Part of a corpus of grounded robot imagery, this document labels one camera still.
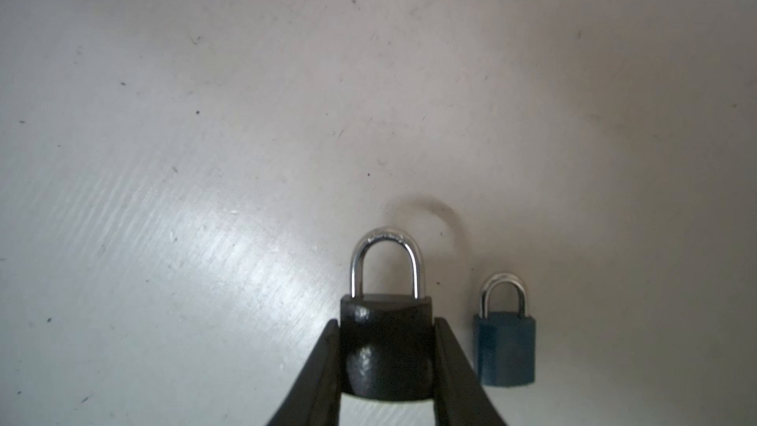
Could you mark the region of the blue padlock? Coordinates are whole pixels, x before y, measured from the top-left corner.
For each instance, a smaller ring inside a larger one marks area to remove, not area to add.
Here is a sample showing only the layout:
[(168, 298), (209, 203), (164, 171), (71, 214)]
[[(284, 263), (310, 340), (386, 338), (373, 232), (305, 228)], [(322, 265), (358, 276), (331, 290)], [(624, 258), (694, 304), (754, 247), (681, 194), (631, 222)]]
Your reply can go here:
[[(514, 312), (490, 308), (494, 290), (510, 285), (518, 294)], [(474, 321), (475, 366), (479, 382), (497, 388), (518, 388), (535, 382), (536, 319), (530, 315), (526, 284), (516, 274), (500, 272), (480, 290)]]

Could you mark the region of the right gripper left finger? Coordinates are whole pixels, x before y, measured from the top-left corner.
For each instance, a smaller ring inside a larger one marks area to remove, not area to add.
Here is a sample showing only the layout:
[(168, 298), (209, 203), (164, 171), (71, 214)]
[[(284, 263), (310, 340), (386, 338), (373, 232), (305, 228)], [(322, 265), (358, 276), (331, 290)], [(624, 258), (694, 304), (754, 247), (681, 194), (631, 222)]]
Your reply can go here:
[(341, 396), (340, 331), (338, 321), (331, 319), (267, 425), (338, 425)]

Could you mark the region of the black padlock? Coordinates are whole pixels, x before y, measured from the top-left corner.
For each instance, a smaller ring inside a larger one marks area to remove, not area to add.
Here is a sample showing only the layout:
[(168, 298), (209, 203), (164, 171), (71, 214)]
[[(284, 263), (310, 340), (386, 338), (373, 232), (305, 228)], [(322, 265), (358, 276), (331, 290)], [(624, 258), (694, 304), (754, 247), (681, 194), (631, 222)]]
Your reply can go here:
[[(368, 251), (385, 242), (406, 251), (412, 273), (408, 294), (364, 291)], [(350, 263), (350, 293), (341, 299), (339, 323), (343, 392), (381, 402), (433, 398), (433, 304), (426, 294), (422, 252), (409, 234), (382, 227), (356, 244)]]

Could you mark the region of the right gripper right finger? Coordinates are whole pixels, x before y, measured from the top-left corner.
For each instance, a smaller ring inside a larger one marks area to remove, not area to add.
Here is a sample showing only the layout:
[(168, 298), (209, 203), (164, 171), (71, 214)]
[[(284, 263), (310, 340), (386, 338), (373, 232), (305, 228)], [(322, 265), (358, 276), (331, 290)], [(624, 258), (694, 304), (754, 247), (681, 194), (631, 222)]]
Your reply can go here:
[(441, 426), (506, 426), (490, 402), (449, 323), (435, 318), (434, 411)]

